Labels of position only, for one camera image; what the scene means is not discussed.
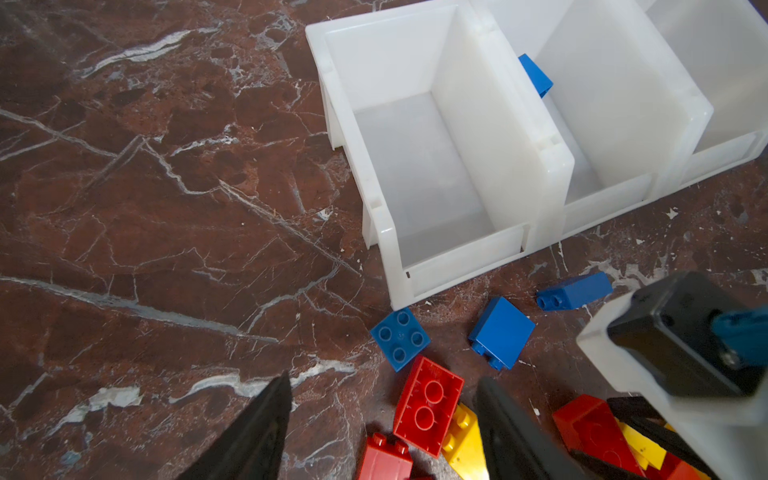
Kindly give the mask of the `yellow lego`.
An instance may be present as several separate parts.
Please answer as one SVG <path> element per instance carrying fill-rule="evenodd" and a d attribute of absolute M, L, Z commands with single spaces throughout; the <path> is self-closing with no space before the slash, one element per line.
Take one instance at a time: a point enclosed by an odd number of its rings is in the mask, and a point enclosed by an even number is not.
<path fill-rule="evenodd" d="M 659 444 L 653 442 L 626 423 L 621 421 L 617 421 L 617 423 L 622 431 L 622 434 L 624 435 L 625 440 L 627 441 L 631 453 L 635 457 L 635 460 L 637 461 L 644 474 L 649 465 L 652 465 L 656 469 L 660 469 L 668 452 Z M 698 469 L 696 470 L 702 476 L 702 479 L 711 479 L 710 476 L 706 475 Z"/>
<path fill-rule="evenodd" d="M 477 415 L 463 403 L 457 405 L 442 453 L 463 480 L 489 479 Z"/>

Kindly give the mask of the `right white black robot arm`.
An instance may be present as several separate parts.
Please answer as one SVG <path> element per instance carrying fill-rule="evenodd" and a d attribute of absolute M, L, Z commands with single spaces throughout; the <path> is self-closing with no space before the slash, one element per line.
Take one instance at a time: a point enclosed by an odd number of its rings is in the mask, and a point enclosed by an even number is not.
<path fill-rule="evenodd" d="M 767 476 L 767 309 L 676 272 L 606 303 L 577 344 L 647 400 L 713 478 Z"/>

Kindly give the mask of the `middle white sorting bin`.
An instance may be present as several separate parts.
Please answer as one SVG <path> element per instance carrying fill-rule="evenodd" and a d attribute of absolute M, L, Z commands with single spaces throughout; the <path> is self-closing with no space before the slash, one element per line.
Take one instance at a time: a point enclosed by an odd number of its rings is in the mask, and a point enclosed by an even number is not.
<path fill-rule="evenodd" d="M 575 160 L 563 237 L 672 193 L 714 108 L 637 2 L 483 5 L 553 83 L 543 103 Z"/>

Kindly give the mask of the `red lego stack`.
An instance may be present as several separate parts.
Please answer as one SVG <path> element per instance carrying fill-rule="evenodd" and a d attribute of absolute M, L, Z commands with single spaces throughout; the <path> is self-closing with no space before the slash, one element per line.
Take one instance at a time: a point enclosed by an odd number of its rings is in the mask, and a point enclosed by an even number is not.
<path fill-rule="evenodd" d="M 409 479 L 412 468 L 409 446 L 399 439 L 389 442 L 387 436 L 376 432 L 366 440 L 357 479 Z"/>

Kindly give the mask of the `right white sorting bin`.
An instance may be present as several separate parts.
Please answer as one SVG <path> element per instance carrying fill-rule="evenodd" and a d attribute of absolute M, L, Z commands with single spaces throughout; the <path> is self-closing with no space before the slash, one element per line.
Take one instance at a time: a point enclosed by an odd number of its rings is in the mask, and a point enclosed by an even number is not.
<path fill-rule="evenodd" d="M 680 188 L 758 158 L 767 146 L 767 23 L 748 1 L 641 1 L 714 112 Z"/>

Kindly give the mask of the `left white sorting bin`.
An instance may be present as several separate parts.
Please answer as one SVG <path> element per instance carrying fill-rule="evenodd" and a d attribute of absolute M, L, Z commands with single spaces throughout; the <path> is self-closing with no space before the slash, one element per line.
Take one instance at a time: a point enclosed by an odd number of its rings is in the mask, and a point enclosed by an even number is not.
<path fill-rule="evenodd" d="M 305 33 L 394 309 L 559 239 L 574 158 L 484 4 L 423 1 Z"/>

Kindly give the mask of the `white sorting bin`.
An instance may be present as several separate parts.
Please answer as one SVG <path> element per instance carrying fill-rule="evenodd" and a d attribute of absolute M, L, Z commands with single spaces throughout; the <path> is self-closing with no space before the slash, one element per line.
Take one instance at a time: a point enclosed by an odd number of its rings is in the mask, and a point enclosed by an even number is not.
<path fill-rule="evenodd" d="M 483 5 L 553 83 L 543 103 L 575 160 L 563 237 L 672 193 L 714 108 L 637 2 Z"/>
<path fill-rule="evenodd" d="M 748 1 L 641 1 L 714 112 L 680 188 L 758 158 L 767 146 L 767 23 Z"/>
<path fill-rule="evenodd" d="M 305 33 L 394 309 L 559 239 L 574 158 L 484 4 L 423 1 Z"/>

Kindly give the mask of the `blue lego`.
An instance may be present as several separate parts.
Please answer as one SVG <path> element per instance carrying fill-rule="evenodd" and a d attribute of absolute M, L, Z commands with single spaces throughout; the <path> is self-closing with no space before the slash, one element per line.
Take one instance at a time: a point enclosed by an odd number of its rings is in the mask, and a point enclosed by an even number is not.
<path fill-rule="evenodd" d="M 535 324 L 503 297 L 492 298 L 468 336 L 471 348 L 497 371 L 511 369 Z"/>
<path fill-rule="evenodd" d="M 527 54 L 520 55 L 518 59 L 538 95 L 544 98 L 553 87 L 553 81 Z"/>
<path fill-rule="evenodd" d="M 536 293 L 537 305 L 544 311 L 576 310 L 613 292 L 603 272 L 565 280 Z"/>
<path fill-rule="evenodd" d="M 409 308 L 390 313 L 370 333 L 396 372 L 407 366 L 431 342 Z"/>

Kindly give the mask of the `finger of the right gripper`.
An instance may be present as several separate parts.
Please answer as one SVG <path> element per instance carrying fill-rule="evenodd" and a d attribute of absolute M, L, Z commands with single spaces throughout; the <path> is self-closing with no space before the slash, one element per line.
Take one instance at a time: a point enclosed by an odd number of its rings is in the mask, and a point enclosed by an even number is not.
<path fill-rule="evenodd" d="M 717 475 L 696 454 L 673 427 L 663 419 L 656 409 L 643 397 L 615 397 L 604 400 L 608 403 L 614 418 L 626 423 L 653 442 L 659 444 L 668 453 L 685 461 L 711 479 Z M 588 470 L 601 479 L 641 479 L 638 475 L 623 471 L 582 452 L 569 452 Z"/>

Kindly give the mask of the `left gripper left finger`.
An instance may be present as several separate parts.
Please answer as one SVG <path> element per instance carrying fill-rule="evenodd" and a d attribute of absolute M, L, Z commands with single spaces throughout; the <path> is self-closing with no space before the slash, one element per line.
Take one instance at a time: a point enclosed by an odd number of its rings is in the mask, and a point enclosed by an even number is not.
<path fill-rule="evenodd" d="M 292 408 L 290 378 L 274 378 L 181 479 L 276 479 Z"/>

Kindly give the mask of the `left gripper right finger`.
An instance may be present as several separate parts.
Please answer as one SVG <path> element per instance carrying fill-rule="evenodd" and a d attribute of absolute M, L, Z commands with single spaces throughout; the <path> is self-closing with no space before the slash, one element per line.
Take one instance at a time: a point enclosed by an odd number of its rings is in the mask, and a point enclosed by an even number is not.
<path fill-rule="evenodd" d="M 479 380 L 475 407 L 491 479 L 590 477 L 494 379 Z"/>

